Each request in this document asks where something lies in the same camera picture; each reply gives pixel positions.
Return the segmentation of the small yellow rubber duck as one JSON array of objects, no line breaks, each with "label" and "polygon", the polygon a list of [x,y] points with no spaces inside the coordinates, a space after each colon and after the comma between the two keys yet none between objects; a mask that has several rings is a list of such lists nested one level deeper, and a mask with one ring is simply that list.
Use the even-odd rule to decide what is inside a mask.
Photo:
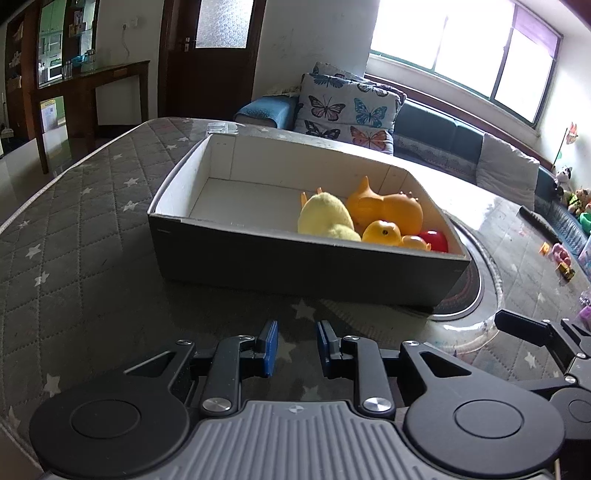
[{"label": "small yellow rubber duck", "polygon": [[430,251],[432,245],[418,235],[403,235],[394,222],[377,220],[365,229],[362,235],[363,242],[384,246],[409,248],[421,251]]}]

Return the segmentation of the red toy half fruit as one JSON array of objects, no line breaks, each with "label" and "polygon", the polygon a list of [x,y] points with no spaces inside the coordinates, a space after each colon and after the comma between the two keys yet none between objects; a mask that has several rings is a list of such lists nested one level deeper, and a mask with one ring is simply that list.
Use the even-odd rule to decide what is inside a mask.
[{"label": "red toy half fruit", "polygon": [[431,245],[431,250],[441,253],[449,252],[448,239],[444,233],[436,230],[426,230],[419,233],[419,236]]}]

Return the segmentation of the yellow plush chick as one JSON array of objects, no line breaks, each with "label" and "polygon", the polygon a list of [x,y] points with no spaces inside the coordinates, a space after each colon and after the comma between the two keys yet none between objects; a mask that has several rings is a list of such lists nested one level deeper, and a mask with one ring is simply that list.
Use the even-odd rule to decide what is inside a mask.
[{"label": "yellow plush chick", "polygon": [[301,193],[301,213],[297,220],[297,232],[324,238],[362,241],[361,236],[356,233],[345,204],[321,188],[311,197],[304,192]]}]

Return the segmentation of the orange rubber duck toy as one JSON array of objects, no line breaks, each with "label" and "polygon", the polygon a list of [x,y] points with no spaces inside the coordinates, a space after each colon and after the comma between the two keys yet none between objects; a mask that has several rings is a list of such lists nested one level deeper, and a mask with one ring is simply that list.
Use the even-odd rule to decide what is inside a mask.
[{"label": "orange rubber duck toy", "polygon": [[403,235],[417,235],[422,231],[424,212],[419,200],[404,192],[379,195],[370,187],[368,176],[346,201],[356,231],[363,233],[375,221],[397,224]]}]

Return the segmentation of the small yellow toy truck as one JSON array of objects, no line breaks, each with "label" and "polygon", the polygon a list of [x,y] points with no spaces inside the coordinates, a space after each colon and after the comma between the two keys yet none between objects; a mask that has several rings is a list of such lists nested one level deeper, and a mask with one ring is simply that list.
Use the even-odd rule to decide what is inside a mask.
[{"label": "small yellow toy truck", "polygon": [[557,265],[557,271],[566,282],[570,282],[575,276],[574,269],[565,262],[560,262]]}]

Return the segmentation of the small orange toy block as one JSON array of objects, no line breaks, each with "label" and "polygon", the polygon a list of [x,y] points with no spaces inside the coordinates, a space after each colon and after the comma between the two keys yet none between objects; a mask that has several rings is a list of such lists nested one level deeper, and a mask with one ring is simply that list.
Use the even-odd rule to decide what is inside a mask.
[{"label": "small orange toy block", "polygon": [[542,254],[543,256],[546,256],[551,250],[551,246],[549,243],[544,242],[540,249],[539,249],[539,253]]}]

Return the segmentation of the black remote stick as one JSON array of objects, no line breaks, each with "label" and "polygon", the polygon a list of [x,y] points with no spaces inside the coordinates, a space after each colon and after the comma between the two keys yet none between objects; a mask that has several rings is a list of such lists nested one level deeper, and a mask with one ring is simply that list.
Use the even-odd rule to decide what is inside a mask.
[{"label": "black remote stick", "polygon": [[519,214],[523,219],[536,229],[549,243],[561,243],[560,237],[553,227],[537,212],[528,209],[522,205],[519,208]]}]

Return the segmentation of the green toy bowl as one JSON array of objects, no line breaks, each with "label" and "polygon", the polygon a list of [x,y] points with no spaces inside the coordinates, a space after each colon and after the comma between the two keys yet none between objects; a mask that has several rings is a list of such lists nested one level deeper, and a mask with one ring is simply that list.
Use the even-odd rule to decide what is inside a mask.
[{"label": "green toy bowl", "polygon": [[579,223],[586,235],[591,233],[591,214],[583,212],[579,216]]}]

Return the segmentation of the stuffed toys pile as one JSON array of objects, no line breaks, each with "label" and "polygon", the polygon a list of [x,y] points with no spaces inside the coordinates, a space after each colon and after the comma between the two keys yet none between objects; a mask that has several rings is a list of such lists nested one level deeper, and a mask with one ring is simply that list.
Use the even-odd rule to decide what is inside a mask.
[{"label": "stuffed toys pile", "polygon": [[574,189],[571,185],[571,177],[571,167],[563,169],[556,175],[556,195],[568,212],[578,218],[586,211],[590,202],[590,190],[588,188]]}]

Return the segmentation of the grey sofa cushion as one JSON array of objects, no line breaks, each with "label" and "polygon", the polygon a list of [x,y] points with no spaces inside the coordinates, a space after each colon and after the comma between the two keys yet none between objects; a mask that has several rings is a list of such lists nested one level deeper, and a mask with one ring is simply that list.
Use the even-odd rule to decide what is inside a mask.
[{"label": "grey sofa cushion", "polygon": [[540,163],[511,144],[485,132],[476,184],[532,210]]}]

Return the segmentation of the dark teal sofa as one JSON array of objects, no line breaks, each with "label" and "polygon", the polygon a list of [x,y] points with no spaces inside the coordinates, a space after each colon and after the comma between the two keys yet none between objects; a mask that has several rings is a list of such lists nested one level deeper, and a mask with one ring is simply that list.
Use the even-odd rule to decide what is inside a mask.
[{"label": "dark teal sofa", "polygon": [[[484,132],[407,100],[394,120],[394,155],[475,184]],[[588,240],[581,224],[558,200],[554,175],[539,168],[534,210],[543,216],[571,252],[581,253]]]}]

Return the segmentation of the blue cushion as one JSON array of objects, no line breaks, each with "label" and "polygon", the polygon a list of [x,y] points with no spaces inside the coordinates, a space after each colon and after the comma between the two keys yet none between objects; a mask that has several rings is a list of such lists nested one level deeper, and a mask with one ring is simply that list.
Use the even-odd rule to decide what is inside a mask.
[{"label": "blue cushion", "polygon": [[253,100],[235,114],[235,122],[281,130],[294,129],[297,97],[264,96]]}]

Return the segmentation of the butterfly print cushion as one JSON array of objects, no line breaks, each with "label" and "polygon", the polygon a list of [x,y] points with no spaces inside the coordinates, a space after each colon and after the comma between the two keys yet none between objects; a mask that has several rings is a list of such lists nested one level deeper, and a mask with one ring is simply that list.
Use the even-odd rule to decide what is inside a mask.
[{"label": "butterfly print cushion", "polygon": [[405,101],[388,85],[318,64],[301,78],[294,131],[393,154],[394,123]]}]

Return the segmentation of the window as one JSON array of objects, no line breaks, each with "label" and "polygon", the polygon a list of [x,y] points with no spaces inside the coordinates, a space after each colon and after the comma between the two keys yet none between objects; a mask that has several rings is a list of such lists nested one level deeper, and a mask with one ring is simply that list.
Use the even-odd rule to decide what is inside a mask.
[{"label": "window", "polygon": [[517,1],[382,1],[370,52],[538,123],[563,36]]}]

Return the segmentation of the dark wooden cabinet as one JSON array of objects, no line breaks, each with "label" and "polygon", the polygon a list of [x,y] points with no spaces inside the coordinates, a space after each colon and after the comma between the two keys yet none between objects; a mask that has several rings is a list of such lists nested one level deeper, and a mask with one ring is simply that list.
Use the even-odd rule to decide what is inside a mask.
[{"label": "dark wooden cabinet", "polygon": [[106,1],[30,1],[6,24],[5,113],[16,138],[33,140],[43,173],[51,170],[47,136],[65,128],[74,160],[92,152],[118,121],[99,118],[97,92],[133,78],[138,122],[149,117],[148,59],[131,57],[128,36],[139,25],[129,17],[103,29]]}]

